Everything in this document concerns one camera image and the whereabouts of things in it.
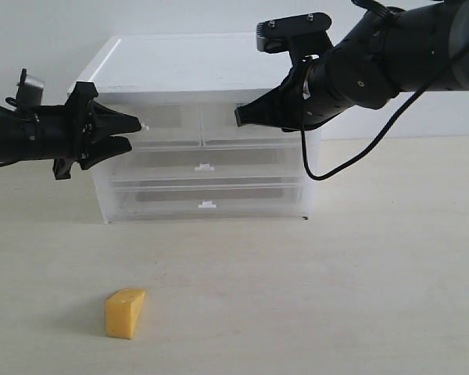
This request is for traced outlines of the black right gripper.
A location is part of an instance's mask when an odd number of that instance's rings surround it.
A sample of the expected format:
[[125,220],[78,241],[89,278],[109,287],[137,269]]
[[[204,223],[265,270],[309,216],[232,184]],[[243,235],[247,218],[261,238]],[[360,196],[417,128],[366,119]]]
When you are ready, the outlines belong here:
[[237,127],[281,127],[285,133],[323,126],[356,103],[336,87],[325,64],[307,58],[292,66],[281,84],[234,110]]

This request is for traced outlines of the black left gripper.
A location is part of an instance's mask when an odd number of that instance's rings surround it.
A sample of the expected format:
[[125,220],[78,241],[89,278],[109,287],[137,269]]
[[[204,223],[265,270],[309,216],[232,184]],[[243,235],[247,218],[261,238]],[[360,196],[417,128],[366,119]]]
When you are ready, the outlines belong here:
[[82,152],[82,137],[88,114],[94,135],[136,133],[141,122],[135,116],[105,107],[94,101],[98,96],[95,84],[78,81],[63,105],[37,105],[30,109],[27,122],[27,159],[53,161],[52,172],[57,180],[71,178],[72,165],[82,170],[132,150],[125,137],[107,137],[90,144]]

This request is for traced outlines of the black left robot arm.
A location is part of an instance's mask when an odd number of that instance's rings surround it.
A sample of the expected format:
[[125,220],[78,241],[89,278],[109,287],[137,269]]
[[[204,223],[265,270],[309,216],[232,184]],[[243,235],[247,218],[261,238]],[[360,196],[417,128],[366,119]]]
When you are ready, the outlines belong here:
[[25,105],[8,98],[14,111],[0,106],[0,167],[52,160],[57,180],[71,178],[73,164],[89,170],[132,150],[126,134],[141,130],[135,116],[96,102],[92,82],[77,82],[62,105]]

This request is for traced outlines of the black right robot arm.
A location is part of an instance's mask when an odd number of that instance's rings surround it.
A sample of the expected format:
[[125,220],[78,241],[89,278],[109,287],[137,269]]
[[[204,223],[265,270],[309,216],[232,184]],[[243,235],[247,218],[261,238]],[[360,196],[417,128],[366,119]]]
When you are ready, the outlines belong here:
[[362,1],[360,21],[338,43],[331,18],[315,12],[256,28],[260,52],[287,52],[292,65],[274,89],[235,112],[237,125],[315,130],[347,109],[380,109],[402,92],[469,91],[469,1],[416,9]]

